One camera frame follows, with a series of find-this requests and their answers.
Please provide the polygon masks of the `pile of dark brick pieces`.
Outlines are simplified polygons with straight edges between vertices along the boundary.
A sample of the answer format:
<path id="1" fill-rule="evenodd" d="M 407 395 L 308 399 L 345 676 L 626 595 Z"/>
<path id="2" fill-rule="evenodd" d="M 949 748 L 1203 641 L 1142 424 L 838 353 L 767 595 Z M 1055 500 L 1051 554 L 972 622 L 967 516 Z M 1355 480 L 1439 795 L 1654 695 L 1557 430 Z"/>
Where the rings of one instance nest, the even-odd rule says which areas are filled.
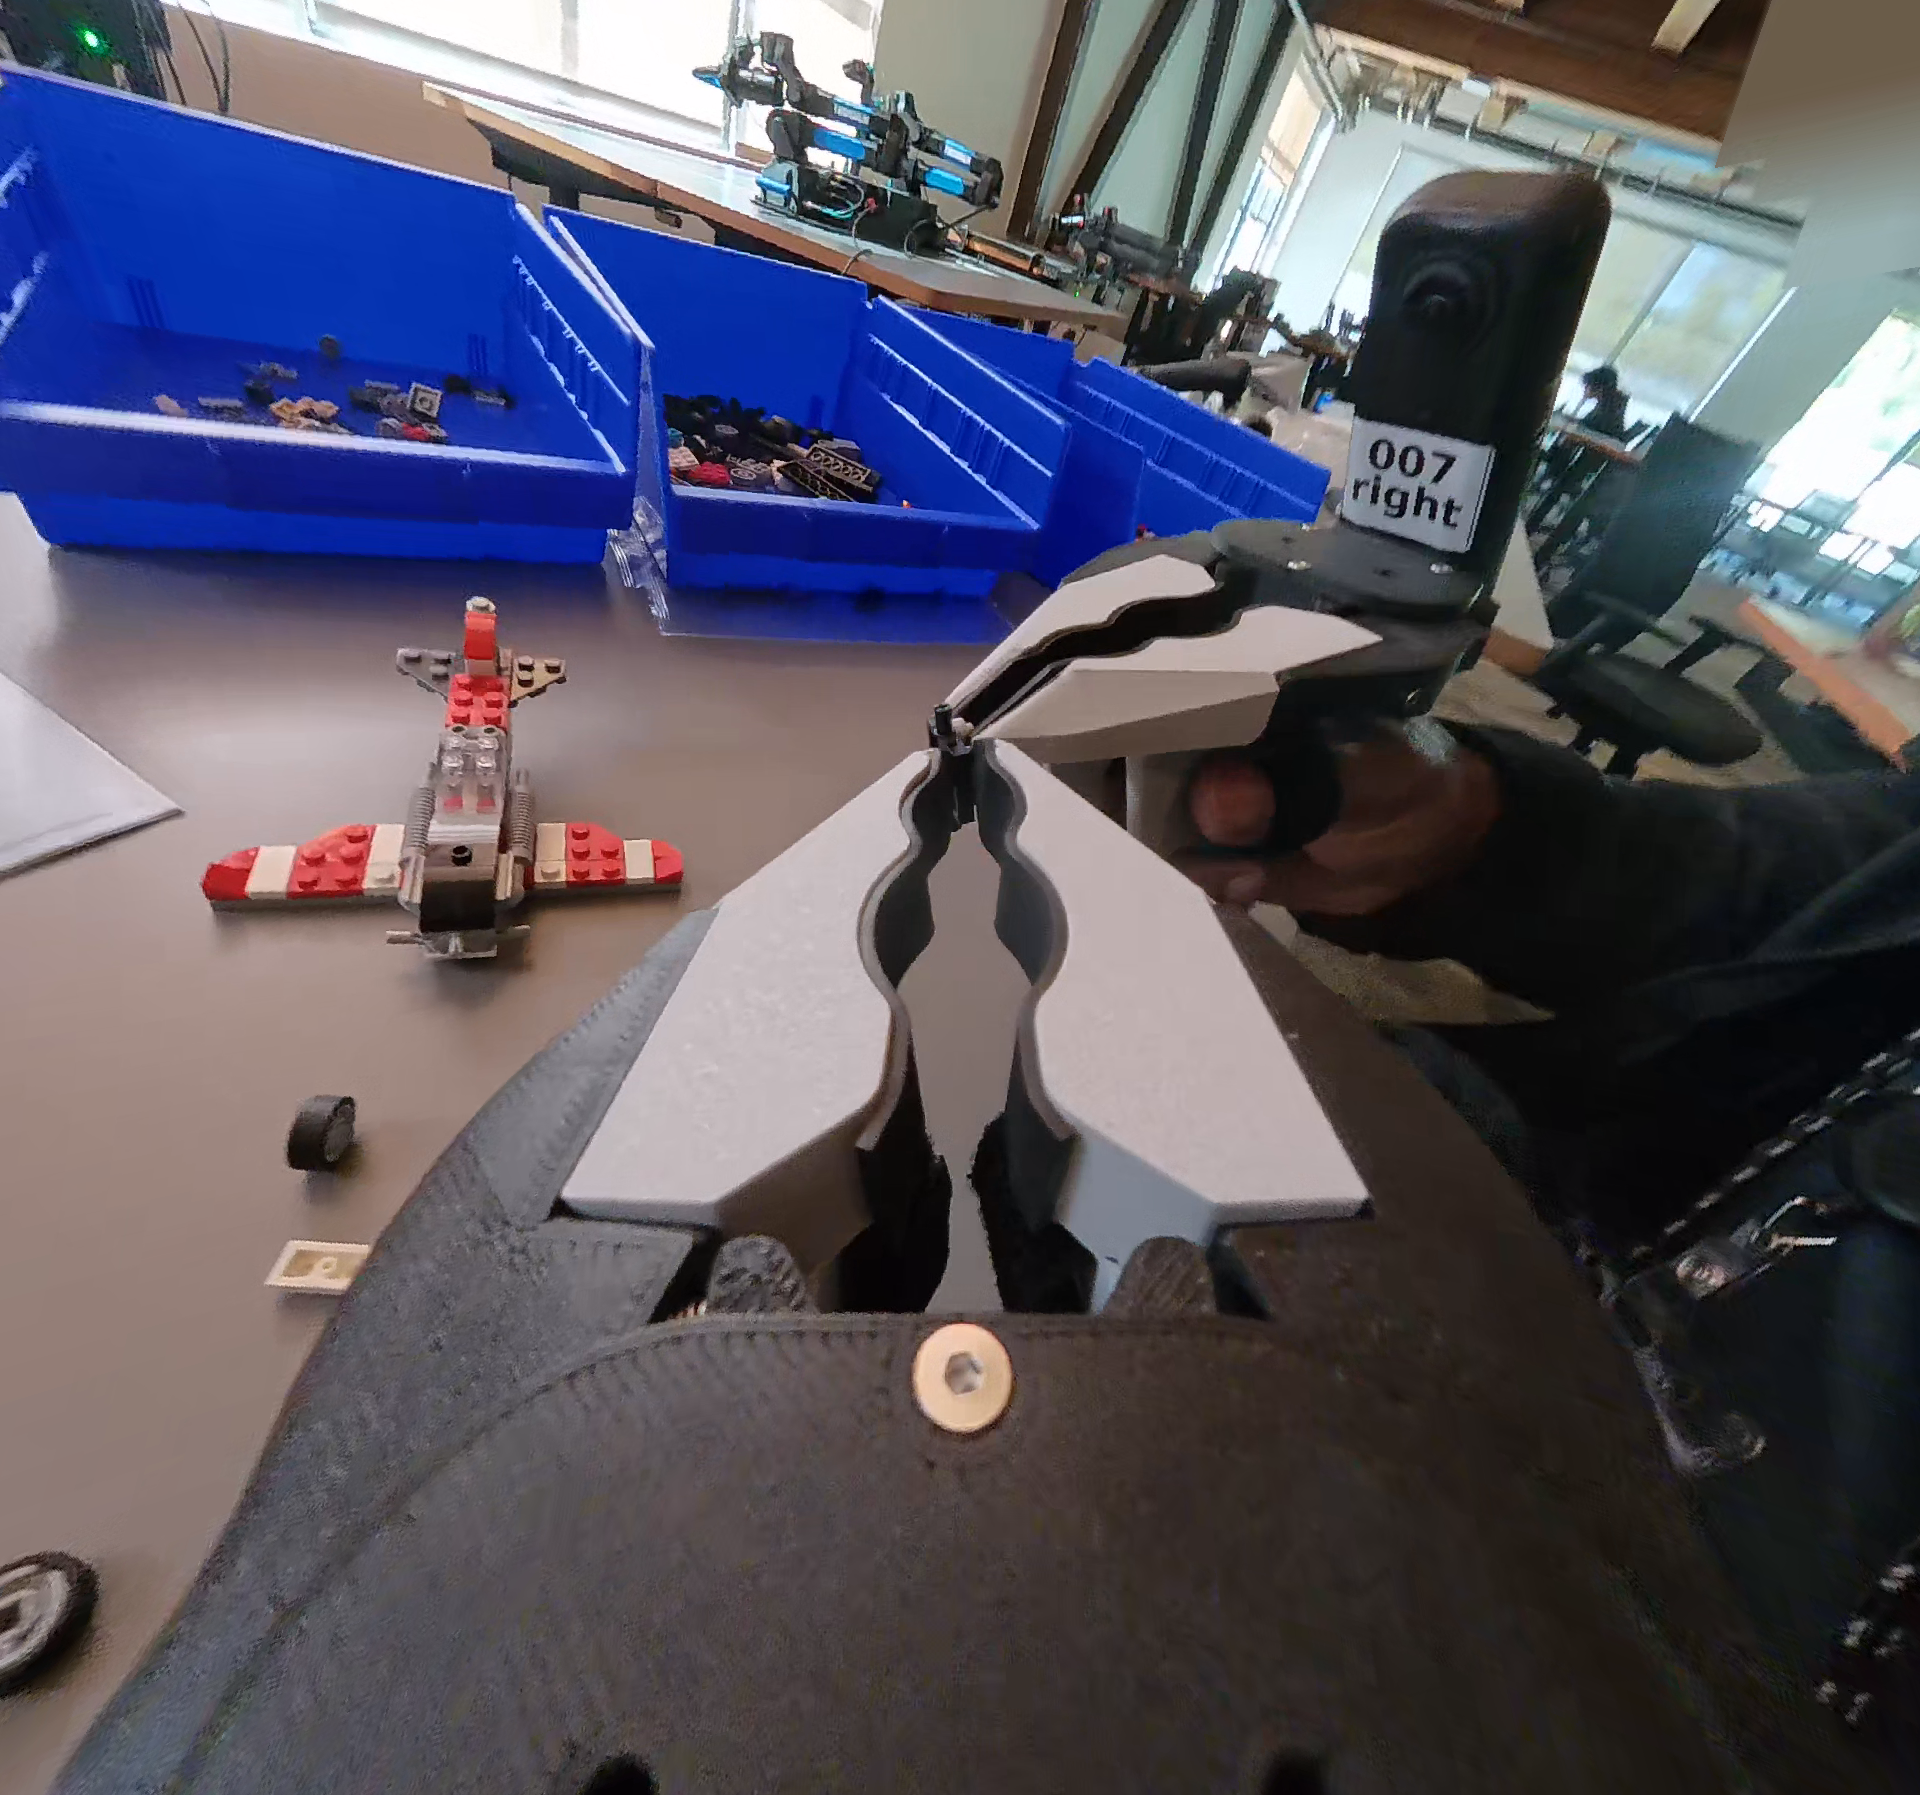
<path id="1" fill-rule="evenodd" d="M 711 393 L 669 393 L 664 414 L 675 486 L 864 505 L 881 496 L 881 470 L 857 440 L 831 430 Z"/>

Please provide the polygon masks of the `clear plastic label holder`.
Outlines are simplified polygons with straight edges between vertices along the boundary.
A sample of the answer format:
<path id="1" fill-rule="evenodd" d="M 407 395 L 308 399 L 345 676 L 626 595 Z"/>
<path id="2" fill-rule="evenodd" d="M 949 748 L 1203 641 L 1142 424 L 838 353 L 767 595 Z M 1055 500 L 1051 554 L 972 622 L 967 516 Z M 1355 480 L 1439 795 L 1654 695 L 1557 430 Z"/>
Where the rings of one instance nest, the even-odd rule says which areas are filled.
<path id="1" fill-rule="evenodd" d="M 665 519 L 645 499 L 637 500 L 623 528 L 609 528 L 604 565 L 612 580 L 629 591 L 665 628 L 669 620 Z"/>

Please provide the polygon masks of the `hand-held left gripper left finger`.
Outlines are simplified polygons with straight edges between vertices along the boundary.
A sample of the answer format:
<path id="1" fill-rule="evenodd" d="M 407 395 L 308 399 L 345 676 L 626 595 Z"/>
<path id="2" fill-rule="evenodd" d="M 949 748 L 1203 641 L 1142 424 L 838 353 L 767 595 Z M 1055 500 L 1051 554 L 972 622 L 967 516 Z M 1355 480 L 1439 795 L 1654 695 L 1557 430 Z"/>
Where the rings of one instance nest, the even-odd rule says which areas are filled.
<path id="1" fill-rule="evenodd" d="M 953 1177 L 901 982 L 936 932 L 948 762 L 914 754 L 727 893 L 561 1189 L 599 1221 L 767 1236 L 833 1303 L 927 1303 Z"/>

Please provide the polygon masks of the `large blue storage bin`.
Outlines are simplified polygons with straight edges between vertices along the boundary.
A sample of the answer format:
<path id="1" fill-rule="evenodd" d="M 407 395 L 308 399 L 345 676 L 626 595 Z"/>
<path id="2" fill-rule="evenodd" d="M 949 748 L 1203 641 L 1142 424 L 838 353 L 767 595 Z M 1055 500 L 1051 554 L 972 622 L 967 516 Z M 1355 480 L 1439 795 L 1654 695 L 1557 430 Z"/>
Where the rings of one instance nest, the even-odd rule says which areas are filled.
<path id="1" fill-rule="evenodd" d="M 641 332 L 513 195 L 34 71 L 3 115 L 5 489 L 47 539 L 599 563 L 633 516 Z M 133 407 L 180 358 L 324 338 L 528 407 L 440 448 Z"/>

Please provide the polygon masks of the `empty blue storage bin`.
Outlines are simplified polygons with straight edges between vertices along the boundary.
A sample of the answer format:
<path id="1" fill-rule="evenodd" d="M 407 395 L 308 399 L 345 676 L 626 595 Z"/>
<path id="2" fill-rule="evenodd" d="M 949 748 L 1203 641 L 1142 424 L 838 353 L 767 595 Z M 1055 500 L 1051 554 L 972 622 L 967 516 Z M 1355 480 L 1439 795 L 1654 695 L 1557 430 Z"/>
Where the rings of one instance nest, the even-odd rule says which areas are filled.
<path id="1" fill-rule="evenodd" d="M 1063 581 L 1138 536 L 1235 519 L 1318 523 L 1330 471 L 1138 374 L 1068 356 L 1036 387 L 1066 424 L 1039 576 Z"/>

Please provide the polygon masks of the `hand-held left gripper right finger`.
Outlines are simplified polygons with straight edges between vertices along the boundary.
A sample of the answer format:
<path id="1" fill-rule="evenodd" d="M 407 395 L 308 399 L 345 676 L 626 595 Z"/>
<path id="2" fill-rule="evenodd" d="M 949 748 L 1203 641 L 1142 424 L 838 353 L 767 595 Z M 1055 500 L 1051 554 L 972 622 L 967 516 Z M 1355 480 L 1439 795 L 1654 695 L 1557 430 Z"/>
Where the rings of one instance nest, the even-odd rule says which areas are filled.
<path id="1" fill-rule="evenodd" d="M 1002 1303 L 1107 1303 L 1143 1243 L 1371 1202 L 1208 894 L 1036 758 L 972 745 L 995 937 L 1026 981 L 972 1162 Z"/>

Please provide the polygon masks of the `background robot arms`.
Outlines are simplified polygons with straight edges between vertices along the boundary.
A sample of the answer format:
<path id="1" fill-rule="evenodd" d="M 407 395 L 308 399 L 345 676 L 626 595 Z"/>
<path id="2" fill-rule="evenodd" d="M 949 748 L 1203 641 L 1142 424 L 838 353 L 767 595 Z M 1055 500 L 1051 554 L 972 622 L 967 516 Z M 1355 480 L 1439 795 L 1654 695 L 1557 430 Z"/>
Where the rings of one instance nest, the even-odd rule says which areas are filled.
<path id="1" fill-rule="evenodd" d="M 939 199 L 971 215 L 995 209 L 1002 162 L 930 125 L 911 91 L 877 91 L 875 71 L 852 58 L 848 88 L 801 68 L 782 31 L 738 36 L 722 59 L 695 71 L 734 108 L 762 108 L 770 159 L 755 173 L 761 209 L 885 245 L 922 246 L 942 229 Z"/>

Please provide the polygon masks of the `person's right forearm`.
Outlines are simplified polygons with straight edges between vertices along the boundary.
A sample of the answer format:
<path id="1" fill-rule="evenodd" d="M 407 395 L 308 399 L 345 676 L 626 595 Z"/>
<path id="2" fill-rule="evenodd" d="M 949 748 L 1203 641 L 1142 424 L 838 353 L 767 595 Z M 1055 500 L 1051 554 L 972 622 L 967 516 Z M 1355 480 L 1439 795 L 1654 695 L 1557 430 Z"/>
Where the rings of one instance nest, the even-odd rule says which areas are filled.
<path id="1" fill-rule="evenodd" d="M 1917 775 L 1716 788 L 1458 733 L 1498 806 L 1474 860 L 1422 896 L 1422 952 L 1562 1022 L 1613 1025 L 1624 1055 L 1831 982 L 1865 991 L 1874 969 L 1917 979 Z"/>

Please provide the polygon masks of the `person's blue garment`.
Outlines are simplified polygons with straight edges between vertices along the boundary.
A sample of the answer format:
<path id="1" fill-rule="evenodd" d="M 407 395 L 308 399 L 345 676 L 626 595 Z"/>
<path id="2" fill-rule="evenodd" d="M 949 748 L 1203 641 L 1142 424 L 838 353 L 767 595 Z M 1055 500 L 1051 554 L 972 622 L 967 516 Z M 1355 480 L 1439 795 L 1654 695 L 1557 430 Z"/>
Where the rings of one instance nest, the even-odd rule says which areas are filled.
<path id="1" fill-rule="evenodd" d="M 1917 1028 L 1521 1105 L 1532 1028 L 1392 1030 L 1591 1280 L 1839 1790 L 1917 1790 Z"/>

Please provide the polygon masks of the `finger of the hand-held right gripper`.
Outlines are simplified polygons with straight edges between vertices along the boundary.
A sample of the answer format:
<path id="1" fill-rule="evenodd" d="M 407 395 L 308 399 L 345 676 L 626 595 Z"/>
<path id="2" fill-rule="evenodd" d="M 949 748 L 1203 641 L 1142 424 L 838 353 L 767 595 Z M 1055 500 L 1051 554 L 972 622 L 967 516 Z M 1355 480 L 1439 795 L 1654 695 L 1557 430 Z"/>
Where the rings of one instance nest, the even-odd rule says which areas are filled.
<path id="1" fill-rule="evenodd" d="M 1075 654 L 1106 654 L 1102 641 L 1120 628 L 1135 644 L 1130 620 L 1148 610 L 1146 636 L 1171 628 L 1196 605 L 1221 593 L 1213 567 L 1177 552 L 1153 550 L 1094 573 L 1079 573 L 1047 593 L 943 700 L 948 719 L 991 720 L 1039 673 Z"/>
<path id="2" fill-rule="evenodd" d="M 1380 644 L 1375 628 L 1345 616 L 1255 606 L 1209 634 L 1073 654 L 1020 698 L 976 717 L 974 740 L 1047 765 L 1244 748 L 1269 720 L 1284 679 Z"/>

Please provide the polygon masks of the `black office chair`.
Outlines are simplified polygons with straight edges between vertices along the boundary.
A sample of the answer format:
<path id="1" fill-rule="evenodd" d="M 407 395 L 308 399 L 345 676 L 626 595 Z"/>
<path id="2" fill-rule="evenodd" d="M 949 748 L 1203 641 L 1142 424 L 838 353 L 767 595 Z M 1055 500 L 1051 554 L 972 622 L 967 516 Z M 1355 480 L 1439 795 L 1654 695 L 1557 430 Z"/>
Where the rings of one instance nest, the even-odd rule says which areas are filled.
<path id="1" fill-rule="evenodd" d="M 1722 771 L 1762 748 L 1739 703 L 1692 673 L 1731 645 L 1734 631 L 1666 620 L 1758 456 L 1750 440 L 1670 417 L 1628 470 L 1597 550 L 1549 605 L 1552 645 L 1530 682 L 1572 723 L 1578 756 L 1609 752 L 1613 776 L 1635 775 L 1654 752 Z"/>

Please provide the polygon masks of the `grey paper sheet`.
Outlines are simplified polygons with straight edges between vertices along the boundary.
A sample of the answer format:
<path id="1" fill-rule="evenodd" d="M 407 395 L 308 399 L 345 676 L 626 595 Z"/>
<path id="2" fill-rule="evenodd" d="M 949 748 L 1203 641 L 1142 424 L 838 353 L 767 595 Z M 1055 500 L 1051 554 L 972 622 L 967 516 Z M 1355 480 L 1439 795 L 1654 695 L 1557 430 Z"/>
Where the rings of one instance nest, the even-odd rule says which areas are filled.
<path id="1" fill-rule="evenodd" d="M 3 679 L 3 877 L 172 820 L 182 806 Z"/>

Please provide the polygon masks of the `scattered small brick pieces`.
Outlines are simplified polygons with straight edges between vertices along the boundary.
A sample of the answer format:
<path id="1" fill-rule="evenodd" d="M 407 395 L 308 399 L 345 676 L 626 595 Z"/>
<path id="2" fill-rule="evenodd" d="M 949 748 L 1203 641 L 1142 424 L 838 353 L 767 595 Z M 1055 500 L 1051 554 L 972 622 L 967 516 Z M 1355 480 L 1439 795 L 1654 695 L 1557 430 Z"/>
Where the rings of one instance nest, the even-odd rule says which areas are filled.
<path id="1" fill-rule="evenodd" d="M 133 390 L 133 407 L 291 435 L 440 448 L 501 435 L 528 399 L 491 375 L 463 372 L 362 374 L 349 368 L 344 343 L 324 338 L 306 362 L 282 353 L 180 358 Z"/>

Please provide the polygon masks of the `person's right hand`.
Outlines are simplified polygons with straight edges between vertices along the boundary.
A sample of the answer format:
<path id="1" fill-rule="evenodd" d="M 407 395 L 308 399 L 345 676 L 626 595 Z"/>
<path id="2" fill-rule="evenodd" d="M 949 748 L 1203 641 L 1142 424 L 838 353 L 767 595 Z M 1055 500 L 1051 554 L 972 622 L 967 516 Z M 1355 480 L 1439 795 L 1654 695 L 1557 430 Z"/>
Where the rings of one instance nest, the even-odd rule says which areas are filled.
<path id="1" fill-rule="evenodd" d="M 1440 723 L 1349 742 L 1308 729 L 1203 756 L 1185 813 L 1193 837 L 1171 860 L 1208 894 L 1327 923 L 1375 917 L 1468 869 L 1498 822 L 1501 778 Z"/>

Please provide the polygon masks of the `blue bin with dark pile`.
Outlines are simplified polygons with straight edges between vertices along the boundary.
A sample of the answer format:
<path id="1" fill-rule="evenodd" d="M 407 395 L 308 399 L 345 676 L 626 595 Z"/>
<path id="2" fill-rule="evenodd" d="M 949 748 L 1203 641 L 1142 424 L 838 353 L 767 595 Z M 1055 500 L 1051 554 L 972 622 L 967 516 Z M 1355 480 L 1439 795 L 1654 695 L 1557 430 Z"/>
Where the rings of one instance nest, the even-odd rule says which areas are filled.
<path id="1" fill-rule="evenodd" d="M 641 332 L 637 500 L 672 586 L 978 593 L 1061 570 L 1063 410 L 850 276 L 558 207 L 543 221 Z M 877 500 L 677 486 L 667 399 L 707 393 L 852 438 Z"/>

